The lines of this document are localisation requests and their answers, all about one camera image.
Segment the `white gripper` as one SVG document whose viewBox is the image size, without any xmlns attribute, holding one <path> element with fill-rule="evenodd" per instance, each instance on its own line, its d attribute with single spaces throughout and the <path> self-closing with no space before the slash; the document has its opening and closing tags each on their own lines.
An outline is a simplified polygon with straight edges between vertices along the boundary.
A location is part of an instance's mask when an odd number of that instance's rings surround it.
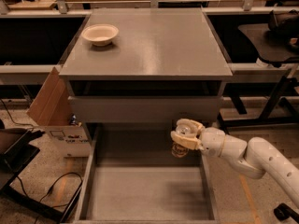
<svg viewBox="0 0 299 224">
<path fill-rule="evenodd" d="M 201 150 L 209 157 L 218 157 L 221 154 L 225 132 L 214 127 L 205 126 L 192 119 L 179 119 L 177 128 L 170 133 L 172 140 L 190 150 Z"/>
</svg>

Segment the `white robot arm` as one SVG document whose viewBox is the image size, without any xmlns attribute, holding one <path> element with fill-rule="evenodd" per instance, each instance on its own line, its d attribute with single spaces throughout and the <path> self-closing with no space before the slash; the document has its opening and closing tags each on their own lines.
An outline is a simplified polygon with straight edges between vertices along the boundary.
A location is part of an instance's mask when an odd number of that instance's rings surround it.
<svg viewBox="0 0 299 224">
<path fill-rule="evenodd" d="M 253 137 L 247 142 L 192 119 L 179 119 L 170 136 L 183 155 L 186 150 L 199 150 L 204 156 L 227 161 L 252 179 L 268 173 L 299 207 L 299 170 L 265 139 Z"/>
</svg>

